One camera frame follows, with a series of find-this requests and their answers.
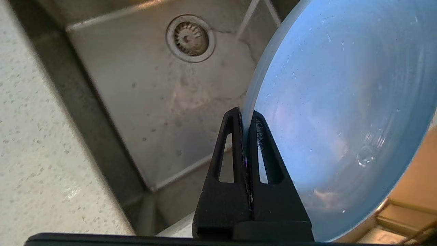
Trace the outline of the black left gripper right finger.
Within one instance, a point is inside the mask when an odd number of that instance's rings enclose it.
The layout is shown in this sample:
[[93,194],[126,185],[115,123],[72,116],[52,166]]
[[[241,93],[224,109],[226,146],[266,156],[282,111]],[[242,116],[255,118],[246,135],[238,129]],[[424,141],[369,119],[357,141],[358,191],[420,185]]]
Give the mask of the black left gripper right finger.
[[264,116],[253,112],[245,144],[248,221],[237,240],[312,240],[312,223],[290,178]]

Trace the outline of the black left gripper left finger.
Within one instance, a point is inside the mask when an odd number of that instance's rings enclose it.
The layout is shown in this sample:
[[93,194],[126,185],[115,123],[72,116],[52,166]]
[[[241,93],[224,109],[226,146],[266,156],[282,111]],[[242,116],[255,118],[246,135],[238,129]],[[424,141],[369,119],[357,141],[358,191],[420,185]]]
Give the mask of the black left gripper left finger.
[[[234,181],[220,182],[227,136],[231,135]],[[247,172],[238,107],[227,111],[220,126],[203,189],[193,217],[194,238],[232,238],[234,226],[250,219]]]

